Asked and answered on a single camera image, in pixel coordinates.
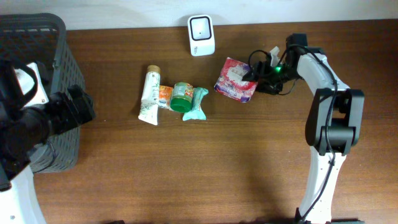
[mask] orange packet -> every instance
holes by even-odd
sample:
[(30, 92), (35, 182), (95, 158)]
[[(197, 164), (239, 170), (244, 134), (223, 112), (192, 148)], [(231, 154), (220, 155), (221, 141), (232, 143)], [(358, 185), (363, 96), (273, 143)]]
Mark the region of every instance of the orange packet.
[(159, 87), (159, 103), (160, 108), (172, 110), (170, 107), (170, 99), (172, 97), (173, 87), (160, 86)]

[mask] plastic basket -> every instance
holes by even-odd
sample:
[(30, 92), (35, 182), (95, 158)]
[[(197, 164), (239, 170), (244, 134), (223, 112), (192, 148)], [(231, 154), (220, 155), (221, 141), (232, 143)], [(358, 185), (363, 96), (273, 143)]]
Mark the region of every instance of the plastic basket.
[[(65, 24), (56, 15), (0, 16), (0, 58), (26, 64), (33, 61), (43, 63), (50, 76), (49, 83), (44, 86), (48, 95), (67, 92), (67, 88), (74, 84), (85, 89), (83, 75), (66, 43)], [(80, 128), (75, 128), (52, 136), (49, 141), (53, 147), (50, 144), (36, 145), (30, 155), (32, 171), (61, 172), (71, 169), (77, 162), (79, 138)]]

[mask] gold cap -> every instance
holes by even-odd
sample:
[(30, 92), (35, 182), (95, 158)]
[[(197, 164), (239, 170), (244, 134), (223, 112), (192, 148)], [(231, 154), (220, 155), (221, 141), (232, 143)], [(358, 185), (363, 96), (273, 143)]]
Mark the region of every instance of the gold cap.
[(157, 72), (160, 74), (160, 68), (156, 65), (149, 65), (147, 72)]

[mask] light blue wrapper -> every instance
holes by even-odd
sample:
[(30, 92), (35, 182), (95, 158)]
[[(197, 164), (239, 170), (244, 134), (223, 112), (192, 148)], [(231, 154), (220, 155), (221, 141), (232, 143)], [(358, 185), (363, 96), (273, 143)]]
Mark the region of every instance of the light blue wrapper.
[(189, 119), (201, 119), (201, 120), (206, 120), (206, 115), (205, 113), (201, 110), (201, 100), (205, 95), (207, 95), (209, 91), (205, 88), (194, 88), (193, 89), (193, 100), (192, 100), (192, 109), (189, 112), (184, 113), (184, 116), (182, 117), (183, 121), (189, 120)]

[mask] wall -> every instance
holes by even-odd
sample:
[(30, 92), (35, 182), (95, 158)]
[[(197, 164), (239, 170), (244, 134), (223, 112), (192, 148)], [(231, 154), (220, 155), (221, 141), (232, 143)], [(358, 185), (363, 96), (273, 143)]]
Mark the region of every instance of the wall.
[(51, 12), (67, 29), (185, 26), (209, 14), (214, 25), (398, 18), (397, 0), (0, 0), (0, 14)]

